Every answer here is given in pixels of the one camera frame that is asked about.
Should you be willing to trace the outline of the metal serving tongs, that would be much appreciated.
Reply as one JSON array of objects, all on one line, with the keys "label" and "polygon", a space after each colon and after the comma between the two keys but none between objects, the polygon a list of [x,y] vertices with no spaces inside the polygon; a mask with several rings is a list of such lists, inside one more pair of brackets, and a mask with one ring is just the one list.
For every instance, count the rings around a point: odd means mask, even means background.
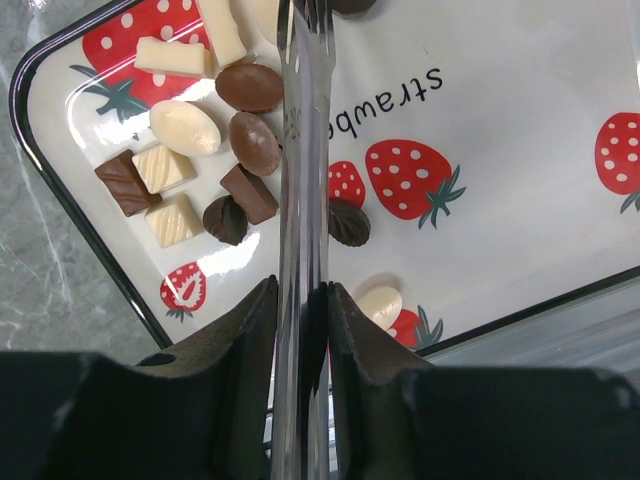
[{"label": "metal serving tongs", "polygon": [[282,1],[284,81],[271,476],[329,476],[328,153],[335,45],[327,1]]}]

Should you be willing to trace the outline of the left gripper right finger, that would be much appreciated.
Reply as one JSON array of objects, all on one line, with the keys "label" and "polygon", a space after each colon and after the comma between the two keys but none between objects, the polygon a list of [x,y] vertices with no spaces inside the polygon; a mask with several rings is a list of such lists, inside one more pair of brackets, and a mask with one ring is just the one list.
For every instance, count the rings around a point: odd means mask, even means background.
[{"label": "left gripper right finger", "polygon": [[635,479],[639,394],[606,370],[434,366],[328,288],[343,479]]}]

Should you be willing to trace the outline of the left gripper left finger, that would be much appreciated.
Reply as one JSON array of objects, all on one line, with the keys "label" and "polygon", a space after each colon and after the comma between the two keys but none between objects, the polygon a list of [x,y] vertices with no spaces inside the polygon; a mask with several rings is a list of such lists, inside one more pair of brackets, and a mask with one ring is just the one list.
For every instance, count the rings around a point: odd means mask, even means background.
[{"label": "left gripper left finger", "polygon": [[134,366],[3,352],[5,479],[266,479],[278,285]]}]

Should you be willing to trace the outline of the white oval chocolate front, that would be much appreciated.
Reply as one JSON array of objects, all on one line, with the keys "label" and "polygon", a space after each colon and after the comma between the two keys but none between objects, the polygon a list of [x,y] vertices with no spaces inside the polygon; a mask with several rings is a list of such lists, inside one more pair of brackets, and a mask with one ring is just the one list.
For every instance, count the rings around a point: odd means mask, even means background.
[{"label": "white oval chocolate front", "polygon": [[360,295],[356,304],[371,321],[388,330],[401,313],[403,299],[396,288],[378,285]]}]

